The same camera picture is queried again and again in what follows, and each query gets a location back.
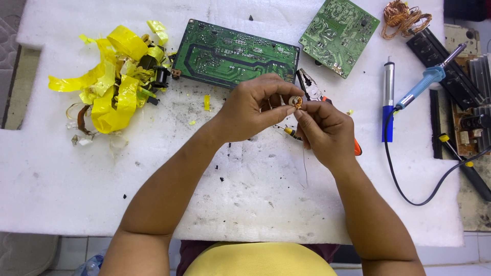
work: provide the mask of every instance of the hand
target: hand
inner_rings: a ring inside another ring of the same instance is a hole
[[[295,112],[295,118],[297,136],[302,137],[303,147],[312,149],[315,157],[332,173],[356,164],[351,117],[330,103],[309,101]]]
[[[290,96],[303,96],[304,92],[277,74],[242,82],[210,123],[224,143],[249,139],[295,111],[295,107],[281,105],[280,95],[287,103]]]

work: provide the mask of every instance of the person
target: person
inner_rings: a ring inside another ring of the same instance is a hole
[[[425,275],[404,224],[355,159],[352,119],[326,102],[309,101],[297,111],[281,105],[280,97],[288,103],[291,96],[303,95],[302,90],[276,74],[264,74],[237,85],[217,115],[136,193],[114,234],[99,275],[169,275],[172,234],[218,149],[225,143],[246,140],[292,113],[304,148],[313,151],[336,181],[346,213],[346,228],[362,260],[363,274]],[[183,251],[190,247],[185,244],[183,241],[178,276],[336,275],[322,250],[293,243],[208,242],[191,260],[184,256]]]

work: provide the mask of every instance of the pliers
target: pliers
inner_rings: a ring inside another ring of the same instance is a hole
[[[308,101],[322,101],[332,104],[332,101],[322,94],[315,81],[305,72],[305,70],[302,68],[297,70],[297,77],[300,81],[300,88],[305,92],[305,97]],[[355,139],[355,156],[360,156],[362,153],[361,147]]]

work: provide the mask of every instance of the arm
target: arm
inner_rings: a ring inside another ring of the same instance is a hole
[[[307,102],[301,109],[295,112],[297,135],[336,180],[363,274],[425,275],[406,227],[355,159],[353,120],[326,102]]]
[[[232,91],[218,114],[138,190],[114,234],[100,276],[169,275],[170,239],[203,172],[224,143],[246,140],[295,111],[290,106],[271,109],[269,103],[279,102],[280,94],[303,92],[276,74],[240,83]]]

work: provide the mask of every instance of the white foam sheet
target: white foam sheet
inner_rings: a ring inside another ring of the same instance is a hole
[[[379,19],[387,4],[385,0],[354,2]],[[85,46],[79,34],[107,35],[123,24],[141,35],[149,32],[146,20],[159,20],[167,27],[168,48],[176,50],[188,19],[195,18],[299,45],[300,36],[321,4],[318,0],[28,0],[18,41],[42,49],[42,53],[22,129],[0,131],[0,230],[112,235],[139,187],[217,113],[229,93],[187,79],[170,81],[170,89],[159,97],[158,106],[147,104],[137,109],[123,131],[129,144],[114,158],[107,136],[97,136],[87,146],[73,147],[70,139],[78,132],[66,129],[64,112],[79,102],[78,93],[49,90],[48,75],[78,77],[98,63],[97,48]],[[443,1],[414,0],[410,4],[432,13],[431,30],[443,41]],[[407,204],[390,177],[380,143],[383,64],[388,55],[393,56],[396,99],[421,79],[424,67],[405,45],[405,39],[384,41],[378,34],[381,28],[382,24],[347,80],[315,66],[303,53],[299,68],[326,90],[338,109],[355,111],[355,135],[363,148],[357,159],[415,243],[461,246],[458,172],[452,173],[423,207]],[[205,94],[211,94],[211,112],[203,110]],[[197,121],[194,126],[189,125],[192,120]],[[296,125],[292,116],[283,123]],[[397,114],[394,126],[395,142],[390,148],[396,175],[408,198],[421,202],[455,164],[432,158],[428,92]],[[227,144],[217,152],[174,238],[350,243],[330,172],[310,151],[304,153],[298,141],[272,127],[251,141]]]

